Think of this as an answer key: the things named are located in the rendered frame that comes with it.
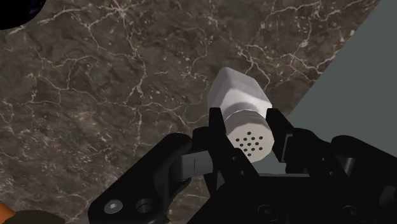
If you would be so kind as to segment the orange thing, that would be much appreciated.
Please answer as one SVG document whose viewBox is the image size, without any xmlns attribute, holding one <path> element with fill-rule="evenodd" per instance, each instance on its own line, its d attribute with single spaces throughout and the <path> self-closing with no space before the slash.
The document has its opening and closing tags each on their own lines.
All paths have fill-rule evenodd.
<svg viewBox="0 0 397 224">
<path fill-rule="evenodd" d="M 15 214 L 16 212 L 14 212 L 14 210 L 0 202 L 0 224 L 3 224 L 7 219 L 13 217 Z"/>
</svg>

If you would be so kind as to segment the white salt shaker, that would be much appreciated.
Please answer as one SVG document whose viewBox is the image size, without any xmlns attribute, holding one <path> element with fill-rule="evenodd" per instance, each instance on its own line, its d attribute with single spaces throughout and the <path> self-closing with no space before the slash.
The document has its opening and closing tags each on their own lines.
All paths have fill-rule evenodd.
<svg viewBox="0 0 397 224">
<path fill-rule="evenodd" d="M 251 163 L 272 151 L 274 138 L 266 122 L 272 103 L 254 78 L 222 68 L 207 95 L 207 107 L 221 109 L 228 139 Z"/>
</svg>

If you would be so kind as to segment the dark brown rounded thing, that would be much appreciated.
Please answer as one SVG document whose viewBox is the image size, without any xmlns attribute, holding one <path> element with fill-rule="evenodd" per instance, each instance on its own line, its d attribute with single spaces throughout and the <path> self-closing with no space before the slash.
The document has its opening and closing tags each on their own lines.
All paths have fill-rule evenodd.
<svg viewBox="0 0 397 224">
<path fill-rule="evenodd" d="M 60 216 L 46 211 L 23 210 L 17 211 L 3 224 L 66 224 L 66 221 Z"/>
</svg>

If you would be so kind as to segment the black round thing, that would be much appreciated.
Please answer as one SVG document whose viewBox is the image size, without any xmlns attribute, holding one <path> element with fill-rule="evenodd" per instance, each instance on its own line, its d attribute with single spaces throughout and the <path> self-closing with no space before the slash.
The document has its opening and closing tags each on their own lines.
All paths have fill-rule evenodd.
<svg viewBox="0 0 397 224">
<path fill-rule="evenodd" d="M 12 29 L 32 20 L 46 0 L 0 0 L 0 30 Z"/>
</svg>

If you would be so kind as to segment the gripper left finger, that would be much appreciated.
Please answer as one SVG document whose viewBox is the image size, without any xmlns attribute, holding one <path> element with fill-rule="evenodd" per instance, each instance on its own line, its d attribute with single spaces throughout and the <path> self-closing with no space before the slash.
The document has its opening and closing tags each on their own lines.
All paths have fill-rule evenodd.
<svg viewBox="0 0 397 224">
<path fill-rule="evenodd" d="M 192 136 L 167 135 L 98 196 L 88 209 L 89 224 L 165 224 L 173 198 L 190 183 L 176 177 L 171 167 L 191 149 L 209 152 L 212 175 L 222 176 L 224 183 L 187 224 L 257 222 L 251 187 L 258 173 L 226 137 L 221 110 L 211 108 L 208 126 Z"/>
</svg>

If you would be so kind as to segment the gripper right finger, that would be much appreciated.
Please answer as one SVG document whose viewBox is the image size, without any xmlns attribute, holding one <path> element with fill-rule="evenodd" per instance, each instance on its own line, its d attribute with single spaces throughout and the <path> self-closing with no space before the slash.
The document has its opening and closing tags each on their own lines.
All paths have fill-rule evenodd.
<svg viewBox="0 0 397 224">
<path fill-rule="evenodd" d="M 355 137 L 341 135 L 330 142 L 310 130 L 296 128 L 275 108 L 267 110 L 278 161 L 293 173 L 307 170 L 340 192 L 368 200 L 397 200 L 397 158 Z"/>
</svg>

